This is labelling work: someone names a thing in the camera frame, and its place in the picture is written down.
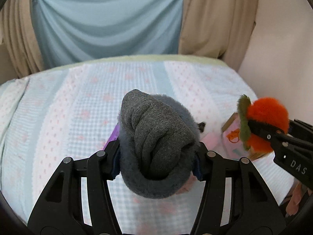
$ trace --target brown curtain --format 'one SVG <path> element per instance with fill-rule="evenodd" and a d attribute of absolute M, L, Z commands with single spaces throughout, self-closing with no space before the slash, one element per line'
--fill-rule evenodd
<path fill-rule="evenodd" d="M 184 0 L 178 53 L 221 58 L 238 70 L 257 5 L 258 0 Z"/>
<path fill-rule="evenodd" d="M 4 43 L 17 75 L 43 70 L 43 60 L 31 21 L 32 0 L 7 0 L 0 14 Z"/>

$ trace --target mattress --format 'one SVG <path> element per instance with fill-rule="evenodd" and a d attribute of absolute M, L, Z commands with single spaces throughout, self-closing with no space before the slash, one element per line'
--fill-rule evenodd
<path fill-rule="evenodd" d="M 240 95 L 257 98 L 224 62 L 179 55 L 101 59 L 5 83 L 0 87 L 1 190 L 25 222 L 63 158 L 88 158 L 102 149 L 117 123 L 123 96 L 132 89 L 181 102 L 197 122 L 207 123 L 202 137 L 220 131 Z M 255 166 L 280 203 L 293 177 L 273 163 L 273 155 Z M 197 181 L 189 192 L 162 200 L 135 195 L 121 175 L 108 186 L 123 233 L 165 235 L 190 232 L 204 183 Z M 227 198 L 221 225 L 228 223 Z M 91 224 L 86 180 L 82 205 L 84 222 Z"/>

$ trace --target light blue cloth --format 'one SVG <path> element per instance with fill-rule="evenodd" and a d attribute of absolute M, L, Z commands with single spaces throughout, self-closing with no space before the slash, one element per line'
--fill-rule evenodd
<path fill-rule="evenodd" d="M 33 0 L 46 68 L 134 54 L 176 54 L 183 0 Z"/>

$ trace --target silver bolt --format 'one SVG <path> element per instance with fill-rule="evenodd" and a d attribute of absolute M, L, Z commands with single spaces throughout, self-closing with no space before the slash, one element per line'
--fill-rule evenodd
<path fill-rule="evenodd" d="M 250 160 L 248 159 L 248 158 L 242 158 L 241 159 L 241 161 L 242 161 L 242 163 L 244 163 L 244 164 L 248 164 L 249 162 L 250 162 Z"/>
<path fill-rule="evenodd" d="M 97 152 L 97 156 L 101 157 L 101 156 L 104 156 L 105 155 L 105 151 L 103 150 L 100 150 Z"/>
<path fill-rule="evenodd" d="M 69 163 L 69 162 L 71 162 L 71 158 L 70 157 L 65 157 L 64 159 L 63 159 L 63 163 L 65 163 L 65 164 L 67 164 L 67 163 Z"/>
<path fill-rule="evenodd" d="M 216 156 L 216 153 L 213 152 L 213 151 L 208 151 L 208 152 L 207 152 L 207 155 L 208 155 L 209 157 L 215 157 L 215 156 Z"/>

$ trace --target plush toy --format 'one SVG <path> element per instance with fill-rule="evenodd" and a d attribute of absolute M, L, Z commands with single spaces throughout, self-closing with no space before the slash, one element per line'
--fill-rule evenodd
<path fill-rule="evenodd" d="M 249 120 L 270 124 L 281 129 L 284 133 L 288 132 L 288 111 L 274 98 L 260 98 L 251 104 L 250 99 L 246 95 L 242 95 L 238 101 L 237 109 L 240 118 L 239 139 L 243 142 L 246 150 L 252 148 L 255 153 L 262 154 L 273 151 L 270 142 L 251 133 L 248 126 Z"/>

